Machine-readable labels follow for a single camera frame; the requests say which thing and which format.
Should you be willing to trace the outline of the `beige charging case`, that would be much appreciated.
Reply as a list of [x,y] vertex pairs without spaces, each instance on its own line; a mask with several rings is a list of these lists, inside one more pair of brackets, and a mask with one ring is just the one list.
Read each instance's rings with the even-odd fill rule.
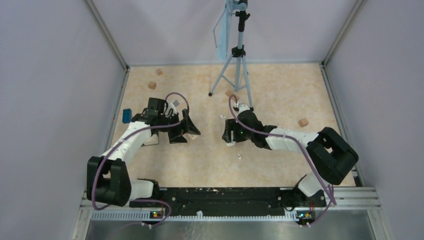
[[228,147],[233,147],[236,143],[234,141],[232,142],[226,142],[225,143]]

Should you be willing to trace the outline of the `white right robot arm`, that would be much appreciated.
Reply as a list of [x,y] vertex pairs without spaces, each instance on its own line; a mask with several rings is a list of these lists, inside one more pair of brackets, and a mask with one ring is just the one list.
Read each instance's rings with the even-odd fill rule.
[[331,127],[302,132],[263,125],[250,109],[225,120],[222,139],[229,147],[251,141],[260,149],[303,154],[312,172],[295,186],[293,200],[299,206],[307,206],[325,187],[340,185],[359,160],[356,151]]

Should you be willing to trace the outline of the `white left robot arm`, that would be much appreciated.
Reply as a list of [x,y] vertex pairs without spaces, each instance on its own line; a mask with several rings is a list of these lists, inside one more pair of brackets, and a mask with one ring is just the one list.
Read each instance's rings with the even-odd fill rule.
[[150,179],[131,180],[127,166],[139,148],[159,132],[168,134],[170,144],[187,143],[185,134],[201,135],[189,113],[188,104],[178,113],[177,106],[167,98],[149,98],[147,107],[130,119],[122,136],[102,155],[88,160],[86,197],[92,206],[96,210],[100,210],[97,203],[123,207],[136,199],[156,206],[161,198],[158,184]]

